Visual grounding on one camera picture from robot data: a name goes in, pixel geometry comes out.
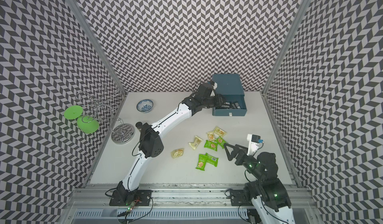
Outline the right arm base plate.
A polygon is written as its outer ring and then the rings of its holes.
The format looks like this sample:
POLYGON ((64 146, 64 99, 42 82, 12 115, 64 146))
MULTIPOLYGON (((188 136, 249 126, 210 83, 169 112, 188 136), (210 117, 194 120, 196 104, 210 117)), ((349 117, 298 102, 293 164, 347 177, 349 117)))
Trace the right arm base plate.
POLYGON ((252 206, 251 200, 245 195, 244 190, 229 190, 230 203, 234 207, 252 206))

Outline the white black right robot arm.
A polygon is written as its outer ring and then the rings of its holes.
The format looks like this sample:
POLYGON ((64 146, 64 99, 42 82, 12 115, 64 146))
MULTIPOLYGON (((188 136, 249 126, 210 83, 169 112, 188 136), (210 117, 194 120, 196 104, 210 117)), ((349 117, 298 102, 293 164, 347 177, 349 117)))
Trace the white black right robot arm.
POLYGON ((253 205, 248 211, 249 223, 253 224, 294 224, 292 203, 286 188, 279 180, 276 155, 261 152, 257 157, 248 155, 248 149, 240 145, 224 144, 229 161, 235 160, 237 166, 255 177, 243 188, 244 203, 239 206, 253 205))

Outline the teal three-drawer cabinet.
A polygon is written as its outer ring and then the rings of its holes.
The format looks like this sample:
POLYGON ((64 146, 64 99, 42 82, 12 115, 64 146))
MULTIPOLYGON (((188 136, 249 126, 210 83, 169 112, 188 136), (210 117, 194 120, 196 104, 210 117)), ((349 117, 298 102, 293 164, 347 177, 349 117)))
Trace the teal three-drawer cabinet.
POLYGON ((214 74, 212 81, 217 83, 216 93, 221 94, 226 102, 238 102, 241 109, 213 108, 213 116, 245 116, 247 107, 244 100, 245 94, 240 76, 233 74, 214 74))

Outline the black cookie packet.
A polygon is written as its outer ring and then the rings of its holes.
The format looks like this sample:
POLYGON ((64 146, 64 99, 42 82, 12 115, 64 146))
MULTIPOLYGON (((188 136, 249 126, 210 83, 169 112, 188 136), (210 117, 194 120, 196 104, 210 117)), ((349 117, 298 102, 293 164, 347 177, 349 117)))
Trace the black cookie packet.
POLYGON ((222 108, 224 108, 224 109, 232 109, 233 106, 232 106, 232 103, 231 103, 231 102, 225 102, 225 103, 222 105, 222 108))
POLYGON ((233 109, 241 109, 241 107, 240 107, 238 102, 233 102, 231 105, 232 105, 233 109))

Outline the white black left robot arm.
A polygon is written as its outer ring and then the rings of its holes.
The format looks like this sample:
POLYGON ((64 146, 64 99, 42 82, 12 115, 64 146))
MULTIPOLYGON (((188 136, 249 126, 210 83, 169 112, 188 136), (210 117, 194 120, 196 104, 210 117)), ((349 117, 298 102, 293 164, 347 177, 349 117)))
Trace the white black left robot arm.
POLYGON ((117 185, 114 194, 122 198, 133 195, 152 160, 162 153, 162 138, 173 128, 203 109, 223 105, 224 98, 216 93, 217 87, 218 84, 213 81, 201 83, 197 91, 184 98, 167 116, 155 123, 142 125, 136 160, 127 176, 117 185))

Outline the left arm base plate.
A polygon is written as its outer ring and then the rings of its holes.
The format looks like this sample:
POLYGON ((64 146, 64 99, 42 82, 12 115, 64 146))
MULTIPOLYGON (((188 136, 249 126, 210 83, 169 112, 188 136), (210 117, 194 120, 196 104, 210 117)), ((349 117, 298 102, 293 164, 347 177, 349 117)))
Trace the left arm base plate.
POLYGON ((147 207, 150 205, 152 192, 152 190, 135 190, 130 193, 125 192, 122 194, 122 192, 114 190, 109 202, 109 206, 127 207, 133 201, 138 201, 136 206, 147 207))

